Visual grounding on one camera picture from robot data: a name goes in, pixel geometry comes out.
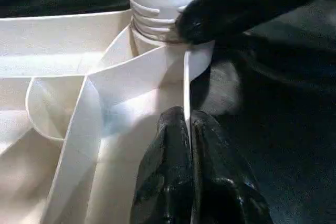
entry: white container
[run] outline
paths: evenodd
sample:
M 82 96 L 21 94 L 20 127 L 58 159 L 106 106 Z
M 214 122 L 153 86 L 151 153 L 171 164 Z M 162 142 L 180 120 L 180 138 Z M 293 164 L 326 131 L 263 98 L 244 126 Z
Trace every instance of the white container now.
M 155 1 L 162 21 L 190 0 Z M 159 116 L 179 105 L 189 122 L 190 82 L 214 45 L 154 41 L 131 20 L 0 19 L 0 223 L 129 222 Z

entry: black rubber glove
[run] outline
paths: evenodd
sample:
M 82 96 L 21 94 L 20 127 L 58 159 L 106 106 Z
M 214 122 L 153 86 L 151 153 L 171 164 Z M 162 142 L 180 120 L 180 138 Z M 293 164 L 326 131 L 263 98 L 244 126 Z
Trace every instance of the black rubber glove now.
M 182 39 L 227 39 L 312 0 L 194 0 L 176 21 Z
M 157 135 L 141 161 L 131 224 L 190 224 L 194 188 L 183 109 L 161 114 Z
M 183 109 L 162 113 L 138 172 L 131 224 L 272 224 L 248 163 L 219 123 L 192 114 L 193 154 Z

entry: white cardboard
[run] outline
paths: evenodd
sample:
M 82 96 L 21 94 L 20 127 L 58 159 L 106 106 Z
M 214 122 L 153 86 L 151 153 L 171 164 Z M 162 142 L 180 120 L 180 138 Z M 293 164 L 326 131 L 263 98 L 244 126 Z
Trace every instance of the white cardboard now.
M 189 83 L 212 52 L 151 41 L 130 14 L 0 19 L 3 188 L 27 177 L 0 199 L 1 223 L 128 223 L 157 120 L 172 106 L 188 120 Z

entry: black glove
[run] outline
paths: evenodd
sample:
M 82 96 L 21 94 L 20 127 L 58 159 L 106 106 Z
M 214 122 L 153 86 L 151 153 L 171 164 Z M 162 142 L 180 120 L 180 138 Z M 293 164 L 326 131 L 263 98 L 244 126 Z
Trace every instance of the black glove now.
M 194 189 L 183 109 L 161 114 L 157 135 L 141 161 L 131 224 L 190 224 Z
M 194 0 L 177 19 L 187 42 L 228 39 L 312 0 Z
M 139 167 L 131 224 L 272 224 L 248 163 L 217 121 L 192 114 L 193 158 L 183 109 L 161 115 Z

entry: dark background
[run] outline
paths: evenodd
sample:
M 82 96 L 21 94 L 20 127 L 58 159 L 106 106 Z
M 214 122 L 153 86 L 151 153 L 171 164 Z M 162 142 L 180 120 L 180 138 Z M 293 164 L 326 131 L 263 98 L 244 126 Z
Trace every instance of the dark background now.
M 0 0 L 0 16 L 128 7 L 128 0 Z M 334 53 L 336 4 L 317 0 L 251 32 Z M 217 43 L 212 66 L 192 83 L 193 107 L 215 115 L 249 160 L 275 223 L 336 223 L 335 97 L 271 81 L 231 54 Z

